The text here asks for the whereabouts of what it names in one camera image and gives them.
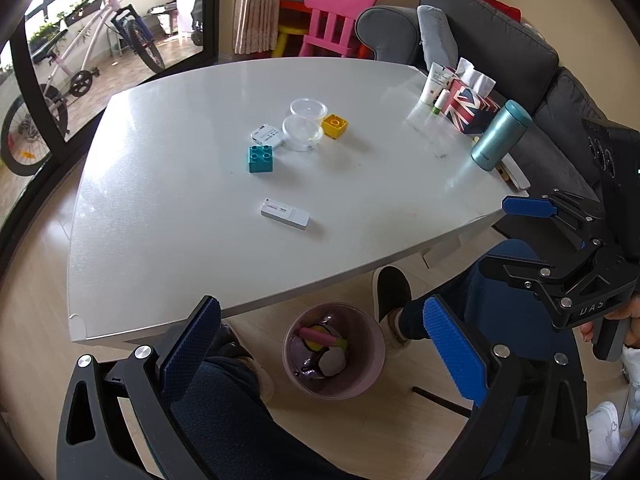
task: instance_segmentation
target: thermos lid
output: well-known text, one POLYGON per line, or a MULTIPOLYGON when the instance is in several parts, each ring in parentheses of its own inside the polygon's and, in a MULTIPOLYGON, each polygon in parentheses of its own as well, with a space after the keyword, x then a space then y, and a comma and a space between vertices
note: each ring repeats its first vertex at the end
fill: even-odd
POLYGON ((516 121, 522 124, 522 126, 524 126, 525 128, 529 128, 531 126, 533 119, 531 119, 529 113, 516 101, 512 101, 511 99, 509 99, 504 107, 507 108, 507 111, 513 116, 514 119, 516 119, 516 121))

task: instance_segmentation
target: beige curtain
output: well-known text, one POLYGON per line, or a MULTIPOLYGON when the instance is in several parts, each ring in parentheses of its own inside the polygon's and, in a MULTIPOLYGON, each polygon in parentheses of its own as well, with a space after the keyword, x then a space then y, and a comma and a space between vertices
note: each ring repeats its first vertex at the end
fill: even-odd
POLYGON ((234 51, 250 54, 273 50, 278 39, 280 0, 236 0, 234 51))

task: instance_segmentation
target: stroller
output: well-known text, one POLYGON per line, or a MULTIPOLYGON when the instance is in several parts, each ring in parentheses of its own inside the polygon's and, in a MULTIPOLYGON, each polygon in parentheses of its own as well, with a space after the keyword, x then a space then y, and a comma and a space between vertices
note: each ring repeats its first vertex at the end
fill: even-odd
POLYGON ((193 29, 191 41, 197 46, 202 46, 204 42, 202 36, 202 0, 195 0, 191 17, 193 18, 193 23, 191 24, 191 28, 193 29))

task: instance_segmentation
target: bicycle saddle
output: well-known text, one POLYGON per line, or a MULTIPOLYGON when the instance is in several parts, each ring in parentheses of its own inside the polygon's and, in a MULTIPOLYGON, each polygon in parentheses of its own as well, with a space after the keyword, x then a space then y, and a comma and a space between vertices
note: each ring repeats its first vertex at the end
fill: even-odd
POLYGON ((51 38, 47 43, 41 46, 38 50, 36 50, 33 54, 31 54, 31 62, 33 64, 38 64, 47 57, 50 56, 51 51, 56 46, 56 43, 60 41, 65 35, 68 33, 69 29, 61 30, 57 33, 53 38, 51 38))

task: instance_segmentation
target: bucket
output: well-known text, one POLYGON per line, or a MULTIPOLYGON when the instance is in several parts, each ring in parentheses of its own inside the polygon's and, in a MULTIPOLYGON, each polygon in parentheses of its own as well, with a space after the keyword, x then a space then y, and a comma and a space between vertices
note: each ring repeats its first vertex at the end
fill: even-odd
POLYGON ((369 314, 345 303, 323 303, 305 310, 293 322, 282 345, 282 361, 289 379, 302 391, 325 400, 344 400, 365 392, 382 372, 385 339, 369 314), (297 330, 331 315, 331 326, 347 340, 346 368, 334 377, 309 379, 293 363, 289 346, 297 330))

